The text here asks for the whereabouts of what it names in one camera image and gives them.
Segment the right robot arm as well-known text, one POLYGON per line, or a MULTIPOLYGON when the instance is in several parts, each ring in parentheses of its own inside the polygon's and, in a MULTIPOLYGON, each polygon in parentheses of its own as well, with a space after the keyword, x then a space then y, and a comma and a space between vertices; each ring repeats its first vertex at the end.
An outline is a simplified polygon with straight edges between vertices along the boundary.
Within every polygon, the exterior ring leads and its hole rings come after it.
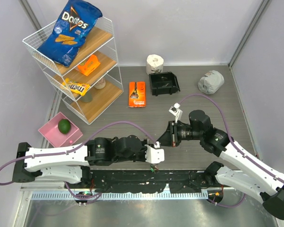
POLYGON ((213 127, 202 110, 189 114, 189 124, 170 121, 158 142, 165 147, 177 147, 184 140, 198 140, 201 147, 235 165, 236 173, 227 166, 213 162, 205 173, 209 186, 218 183, 233 187, 259 201, 275 218, 284 220, 284 174, 250 154, 228 133, 213 127))

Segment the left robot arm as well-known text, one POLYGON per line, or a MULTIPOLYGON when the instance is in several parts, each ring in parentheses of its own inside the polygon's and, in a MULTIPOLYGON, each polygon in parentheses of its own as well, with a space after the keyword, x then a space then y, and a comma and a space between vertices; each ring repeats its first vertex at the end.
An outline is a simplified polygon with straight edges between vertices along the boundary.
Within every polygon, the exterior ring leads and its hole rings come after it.
POLYGON ((83 171, 84 167, 109 166, 125 161, 145 162, 147 142, 135 135, 112 139, 98 137, 78 145, 43 149, 21 142, 12 182, 29 183, 38 177, 49 177, 86 188, 92 177, 83 171))

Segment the keys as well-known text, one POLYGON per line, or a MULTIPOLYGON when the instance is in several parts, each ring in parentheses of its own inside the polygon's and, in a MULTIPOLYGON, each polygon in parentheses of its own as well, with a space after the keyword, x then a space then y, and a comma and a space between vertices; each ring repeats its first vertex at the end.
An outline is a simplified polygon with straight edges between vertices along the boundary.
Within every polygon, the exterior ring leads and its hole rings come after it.
POLYGON ((171 79, 167 76, 158 77, 156 82, 156 88, 168 87, 171 85, 172 85, 171 79))

